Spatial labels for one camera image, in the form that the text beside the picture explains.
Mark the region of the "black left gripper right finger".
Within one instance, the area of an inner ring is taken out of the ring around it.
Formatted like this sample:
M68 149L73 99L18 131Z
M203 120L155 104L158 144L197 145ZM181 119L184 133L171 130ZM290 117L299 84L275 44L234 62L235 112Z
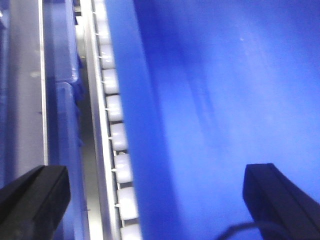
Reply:
M242 197L255 222L277 225L292 240L320 238L320 204L274 164L248 164Z

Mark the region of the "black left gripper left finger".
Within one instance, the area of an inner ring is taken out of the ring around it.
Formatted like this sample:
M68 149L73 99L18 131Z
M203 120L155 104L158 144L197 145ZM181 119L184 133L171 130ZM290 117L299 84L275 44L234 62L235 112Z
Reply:
M0 190L0 238L53 239L70 200L66 166L33 168Z

